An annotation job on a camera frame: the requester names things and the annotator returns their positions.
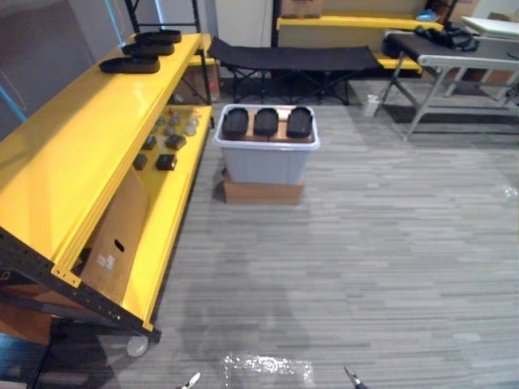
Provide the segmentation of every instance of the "gray plastic bin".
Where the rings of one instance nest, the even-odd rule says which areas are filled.
[[[272,184],[298,184],[302,180],[308,157],[312,150],[319,148],[320,141],[312,116],[312,143],[274,143],[226,140],[222,138],[221,127],[224,116],[233,108],[245,109],[287,109],[286,105],[245,105],[229,104],[224,107],[218,122],[214,143],[221,147],[225,167],[233,182],[267,182]]]

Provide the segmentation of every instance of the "table leg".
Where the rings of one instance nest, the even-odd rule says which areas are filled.
[[[436,81],[433,83],[431,90],[427,93],[427,96],[423,100],[422,104],[417,108],[416,114],[414,115],[413,121],[411,122],[410,128],[407,130],[407,133],[405,134],[405,140],[407,140],[411,134],[413,134],[414,128],[416,128],[418,122],[422,118],[423,115],[427,113],[427,107],[429,106],[429,103],[431,102],[432,98],[435,96],[435,94],[438,92],[438,88],[443,83],[445,76],[447,75],[448,71],[450,71],[451,68],[444,68],[440,69],[436,73]]]
[[[509,90],[513,86],[513,83],[515,83],[517,81],[517,79],[519,79],[519,70],[514,71],[512,73],[512,75],[510,75],[510,77],[508,77],[508,79],[506,81],[506,84],[508,86],[501,88],[500,91],[497,92],[497,95],[495,95],[495,99],[498,101],[501,100],[504,97],[504,95],[506,94],[506,91]]]
[[[395,68],[395,71],[392,73],[391,79],[389,80],[389,85],[384,92],[384,97],[382,97],[382,104],[388,98],[389,89],[391,89],[391,86],[395,83],[395,80],[398,78],[398,75],[400,74],[400,70],[402,69],[402,66],[404,65],[404,59],[405,59],[405,54],[403,51],[401,51],[400,56],[398,57],[398,65]]]
[[[456,89],[457,82],[463,78],[463,75],[465,74],[466,71],[467,71],[466,67],[460,67],[460,70],[457,72],[456,77],[454,77],[454,83],[451,83],[448,86],[447,91],[444,94],[445,97],[449,97],[453,94],[454,89]]]
[[[480,83],[485,83],[486,81],[488,81],[488,78],[490,77],[490,75],[492,74],[492,69],[487,69],[485,71],[485,73],[483,74],[483,77],[479,80]]]

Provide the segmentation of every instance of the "yellow metal shelf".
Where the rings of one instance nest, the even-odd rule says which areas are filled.
[[[0,143],[0,226],[69,284],[79,284],[69,270],[200,42],[184,35],[151,75],[92,66]]]
[[[211,46],[212,38],[211,34],[202,34],[202,46],[204,47],[204,53],[205,53],[205,63],[207,65],[214,65],[217,61],[212,58],[208,57],[208,49]],[[191,60],[189,61],[189,66],[200,66],[202,65],[202,59],[199,55],[194,55]]]
[[[356,28],[396,28],[400,30],[414,30],[417,26],[442,30],[444,26],[436,22],[419,22],[411,15],[386,15],[375,14],[372,16],[343,14],[323,15],[317,19],[277,19],[277,29],[284,26],[308,26],[308,27],[356,27]]]
[[[186,145],[175,152],[178,162],[173,171],[164,172],[155,169],[158,155],[172,152],[164,145],[165,136],[161,134],[162,128],[155,134],[157,145],[150,152],[142,151],[146,154],[148,163],[139,175],[148,190],[150,208],[122,300],[122,307],[141,318],[144,327],[150,331],[152,330],[150,319],[155,301],[187,204],[212,113],[210,106],[167,106],[163,113],[166,122],[170,108],[175,109],[182,119],[179,128],[183,128],[184,122],[193,117],[198,118],[199,125],[196,135],[188,136]]]
[[[395,69],[398,65],[398,59],[386,57],[381,53],[373,53],[373,55],[384,69]],[[420,71],[422,67],[412,59],[406,58],[402,69],[406,71]]]

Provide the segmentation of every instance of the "shelf frame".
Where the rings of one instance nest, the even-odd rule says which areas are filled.
[[[131,26],[133,27],[133,30],[135,33],[140,32],[141,27],[194,27],[196,28],[197,33],[202,33],[202,28],[200,27],[200,17],[199,17],[199,10],[198,10],[198,2],[197,0],[191,0],[191,8],[193,10],[193,16],[194,21],[189,23],[139,23],[137,19],[137,7],[139,6],[140,0],[135,0],[135,3],[132,2],[132,0],[124,0],[126,6],[128,15],[130,16]],[[207,48],[204,45],[205,39],[204,36],[202,37],[202,48],[196,51],[196,55],[199,57],[200,64],[202,66],[202,76],[204,77],[204,88],[205,88],[205,96],[202,96],[198,91],[193,88],[192,85],[189,84],[189,82],[185,79],[182,79],[184,83],[187,84],[187,86],[197,95],[199,96],[206,105],[211,105],[211,88],[209,87],[209,75],[208,75],[208,67],[206,63],[206,57],[207,57]],[[211,127],[214,128],[214,117],[211,116]]]
[[[135,3],[132,3],[131,0],[125,0],[128,8],[128,12],[131,18],[132,25],[136,32],[139,31],[139,26],[144,25],[157,25],[159,27],[162,26],[194,26],[197,30],[197,32],[200,32],[200,23],[199,23],[199,14],[198,14],[198,6],[196,4],[196,0],[191,0],[191,4],[193,7],[193,12],[195,16],[195,22],[194,23],[187,23],[187,24],[138,24],[138,21],[135,16],[135,11],[137,9],[137,6],[139,4],[139,0],[136,0]],[[77,219],[74,218],[71,219],[70,222],[67,222],[70,225],[72,232],[69,231],[67,234],[63,235],[61,237],[60,235],[60,241],[59,241],[59,247],[57,249],[52,250],[37,250],[34,247],[31,247],[29,244],[26,244],[26,242],[23,242],[21,239],[18,239],[14,234],[11,234],[10,230],[4,229],[4,226],[0,226],[0,267],[4,267],[6,270],[15,271],[19,274],[25,276],[26,278],[30,279],[31,281],[35,282],[36,284],[40,284],[45,286],[46,288],[59,293],[60,295],[65,296],[66,298],[72,300],[73,302],[77,303],[82,307],[82,309],[87,309],[91,311],[91,314],[81,314],[81,312],[78,310],[78,314],[74,314],[73,311],[69,311],[65,308],[60,308],[56,305],[46,305],[45,307],[43,305],[40,305],[38,303],[35,304],[28,304],[27,307],[31,307],[31,309],[38,310],[38,307],[41,307],[41,309],[45,310],[56,310],[55,312],[61,313],[63,316],[70,316],[70,318],[78,318],[78,319],[87,319],[89,322],[93,324],[99,324],[102,326],[105,326],[109,328],[109,331],[113,329],[119,329],[123,331],[128,331],[130,333],[141,335],[141,336],[147,336],[152,342],[158,343],[161,338],[161,331],[156,329],[151,321],[153,317],[153,313],[155,309],[157,308],[157,298],[159,294],[159,290],[164,282],[164,274],[165,269],[168,266],[169,263],[169,253],[172,249],[171,244],[175,242],[176,239],[178,239],[178,231],[180,226],[182,225],[182,221],[186,215],[186,209],[187,204],[189,203],[189,199],[191,197],[191,190],[193,187],[193,181],[196,178],[196,174],[198,172],[198,167],[201,159],[201,155],[204,149],[204,145],[207,141],[208,136],[208,116],[210,115],[210,119],[212,122],[212,125],[214,126],[214,121],[212,117],[212,108],[208,107],[210,109],[210,112],[207,112],[207,115],[204,117],[204,120],[201,121],[201,125],[205,126],[204,133],[203,133],[203,139],[200,140],[199,143],[199,150],[197,157],[191,166],[192,171],[189,175],[189,180],[186,182],[187,190],[185,190],[185,193],[182,195],[182,204],[178,207],[178,215],[175,216],[176,220],[174,221],[174,226],[171,227],[172,229],[172,236],[168,240],[169,247],[167,248],[167,255],[166,255],[166,261],[164,264],[163,269],[160,271],[159,276],[156,279],[157,284],[154,285],[154,291],[152,294],[152,298],[149,300],[148,307],[146,309],[145,314],[137,315],[135,312],[132,312],[128,309],[125,309],[122,304],[119,305],[118,303],[110,300],[100,292],[96,291],[95,289],[88,286],[86,283],[82,282],[81,279],[72,273],[71,271],[71,264],[72,259],[75,258],[73,254],[70,254],[68,256],[63,256],[64,261],[57,261],[55,258],[55,253],[62,252],[65,250],[67,253],[75,253],[77,250],[81,249],[82,243],[84,243],[92,229],[79,229],[79,227],[83,228],[82,224],[79,223],[87,223],[88,226],[93,223],[95,223],[99,220],[99,217],[101,216],[101,213],[104,211],[106,205],[109,203],[111,197],[115,193],[118,185],[120,184],[124,173],[131,167],[131,162],[139,152],[139,149],[145,139],[145,137],[148,135],[149,131],[152,129],[153,124],[155,123],[156,119],[158,118],[160,112],[165,107],[165,104],[169,98],[167,94],[171,95],[174,91],[174,87],[178,84],[180,80],[179,72],[182,73],[184,70],[188,67],[189,61],[193,59],[193,56],[198,55],[200,59],[200,63],[203,67],[203,73],[204,73],[204,83],[205,83],[205,89],[206,89],[206,97],[205,99],[208,102],[208,105],[211,103],[211,97],[210,97],[210,91],[209,91],[209,85],[208,85],[208,72],[207,72],[207,63],[205,61],[205,52],[203,49],[202,44],[202,38],[201,35],[196,37],[196,41],[194,41],[195,38],[191,38],[187,40],[190,42],[190,44],[193,44],[193,46],[189,46],[189,49],[187,47],[184,47],[185,49],[185,57],[182,58],[182,65],[179,65],[178,72],[175,71],[174,75],[171,75],[171,78],[168,79],[167,85],[164,85],[163,88],[160,89],[158,92],[154,88],[147,88],[147,83],[140,82],[138,80],[139,75],[104,75],[103,79],[111,79],[110,77],[114,77],[113,79],[117,77],[133,77],[133,80],[135,82],[138,82],[139,85],[142,85],[142,90],[139,90],[140,93],[143,94],[143,96],[139,95],[139,97],[148,99],[146,100],[146,104],[149,104],[149,106],[143,107],[145,109],[145,113],[141,114],[143,115],[143,119],[139,120],[139,129],[137,126],[135,127],[135,138],[131,142],[131,144],[128,144],[128,149],[126,149],[126,144],[124,148],[121,149],[121,156],[122,159],[119,160],[117,163],[114,163],[114,171],[111,173],[110,170],[110,177],[107,178],[106,186],[102,185],[102,187],[97,188],[94,193],[92,194],[92,200],[89,199],[87,201],[87,206],[91,205],[91,207],[88,208],[88,210],[80,211],[78,213],[79,217],[84,217],[83,219]],[[88,85],[88,90],[90,92],[98,92],[99,88],[97,88],[99,83],[92,83],[88,82],[88,79],[82,79],[83,75],[81,75],[77,80],[83,80],[83,83],[81,85]],[[161,82],[160,79],[153,79],[149,78],[149,82],[154,83],[155,87]],[[150,98],[152,95],[157,93],[159,96],[155,96],[153,98]],[[54,99],[52,99],[48,104],[54,104]],[[60,104],[54,104],[53,109],[58,107]],[[73,118],[77,112],[74,110],[74,106],[72,105],[70,108],[70,112],[67,111],[67,114],[70,114],[69,116]],[[46,130],[49,131],[49,137],[51,135],[54,135],[53,130],[59,130],[57,128],[58,124],[54,123],[53,121],[49,121],[47,123]],[[78,238],[73,239],[72,237],[75,237],[73,233],[76,233]],[[24,302],[20,302],[20,299],[12,298],[11,303],[13,305],[16,304],[24,304]]]

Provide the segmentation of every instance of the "folding table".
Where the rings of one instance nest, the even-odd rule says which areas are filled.
[[[390,32],[386,36],[387,42],[400,51],[400,59],[391,81],[384,92],[382,103],[388,97],[389,90],[395,85],[407,97],[416,108],[416,114],[407,130],[405,139],[413,134],[418,122],[426,113],[466,113],[474,115],[514,115],[507,106],[507,100],[499,103],[498,107],[475,106],[430,106],[431,100],[438,92],[440,85],[445,81],[447,73],[454,68],[471,67],[476,69],[513,71],[513,75],[507,82],[507,87],[512,87],[519,78],[519,60],[515,55],[519,52],[519,42],[495,38],[476,37],[479,47],[476,51],[461,52],[455,49],[437,45],[412,32]],[[433,76],[432,87],[422,102],[418,102],[411,92],[406,89],[398,79],[402,63],[408,56],[425,71]],[[453,80],[452,83],[464,83],[465,81]]]

